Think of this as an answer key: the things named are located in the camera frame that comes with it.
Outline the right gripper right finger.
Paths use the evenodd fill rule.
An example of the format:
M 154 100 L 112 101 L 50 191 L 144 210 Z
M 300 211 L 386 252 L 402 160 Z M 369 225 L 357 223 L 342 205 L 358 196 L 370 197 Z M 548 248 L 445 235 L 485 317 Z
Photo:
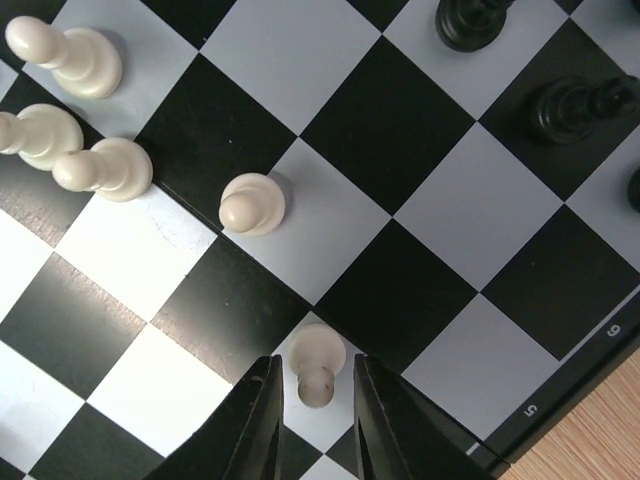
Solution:
M 410 385 L 371 356 L 354 357 L 354 437 L 361 479 L 490 479 L 447 438 L 409 393 Z

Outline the white pawn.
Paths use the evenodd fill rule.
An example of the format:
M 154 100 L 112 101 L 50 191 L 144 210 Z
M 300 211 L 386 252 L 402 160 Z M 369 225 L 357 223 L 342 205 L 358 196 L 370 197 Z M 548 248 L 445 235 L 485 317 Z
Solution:
M 332 401 L 335 379 L 346 356 L 341 336 L 327 325 L 309 324 L 293 336 L 288 364 L 297 377 L 297 394 L 305 406 L 319 409 Z

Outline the black grey chessboard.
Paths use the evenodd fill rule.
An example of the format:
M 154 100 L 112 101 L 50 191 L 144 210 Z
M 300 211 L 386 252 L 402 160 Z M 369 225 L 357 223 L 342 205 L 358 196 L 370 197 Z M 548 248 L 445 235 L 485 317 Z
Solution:
M 1 160 L 1 475 L 141 479 L 254 361 L 331 326 L 506 469 L 639 344 L 639 119 L 570 145 L 536 91 L 639 72 L 628 1 L 517 1 L 474 53 L 433 1 L 5 1 L 100 31 L 78 99 L 1 51 L 1 107 L 154 165 L 128 203 Z

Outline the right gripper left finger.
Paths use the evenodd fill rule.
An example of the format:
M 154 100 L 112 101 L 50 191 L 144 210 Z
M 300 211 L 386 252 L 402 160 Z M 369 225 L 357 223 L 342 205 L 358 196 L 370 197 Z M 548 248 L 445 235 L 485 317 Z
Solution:
M 261 356 L 204 424 L 147 480 L 281 477 L 282 357 Z

